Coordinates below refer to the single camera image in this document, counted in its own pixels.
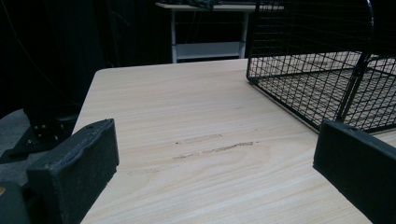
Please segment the light wooden surface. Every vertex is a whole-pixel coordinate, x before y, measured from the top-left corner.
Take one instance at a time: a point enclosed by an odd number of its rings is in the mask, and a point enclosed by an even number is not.
[[[318,135],[247,60],[99,71],[76,130],[115,119],[120,166],[83,223],[369,223],[312,168]],[[378,135],[396,145],[394,133]]]

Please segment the dark curtain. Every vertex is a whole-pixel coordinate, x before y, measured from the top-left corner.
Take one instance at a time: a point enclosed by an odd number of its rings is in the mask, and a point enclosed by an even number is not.
[[[120,66],[170,63],[170,10],[154,0],[109,1]]]
[[[76,114],[106,67],[92,0],[3,0],[0,19],[0,115],[17,104],[31,123]]]
[[[0,119],[12,111],[21,109],[20,99],[9,83],[6,72],[0,68]]]

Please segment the wooden table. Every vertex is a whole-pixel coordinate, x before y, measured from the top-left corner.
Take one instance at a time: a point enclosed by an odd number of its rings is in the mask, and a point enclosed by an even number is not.
[[[318,135],[247,60],[99,71],[76,130],[116,121],[120,166],[83,223],[369,223],[312,168]],[[396,146],[394,133],[376,137]]]
[[[172,63],[177,63],[180,59],[199,59],[213,57],[238,56],[245,58],[247,34],[248,34],[248,13],[254,11],[255,6],[243,5],[219,5],[214,6],[213,11],[228,11],[244,13],[242,23],[242,35],[240,41],[219,42],[219,43],[189,43],[178,44],[176,32],[176,13],[179,11],[208,11],[204,8],[192,7],[189,5],[167,5],[162,3],[155,4],[158,7],[171,10],[171,36],[172,36]]]

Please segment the metal wire mesh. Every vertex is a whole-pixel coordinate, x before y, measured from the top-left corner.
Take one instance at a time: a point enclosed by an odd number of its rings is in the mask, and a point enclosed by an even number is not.
[[[373,15],[361,0],[259,1],[247,79],[316,130],[394,128],[395,60],[375,55]]]

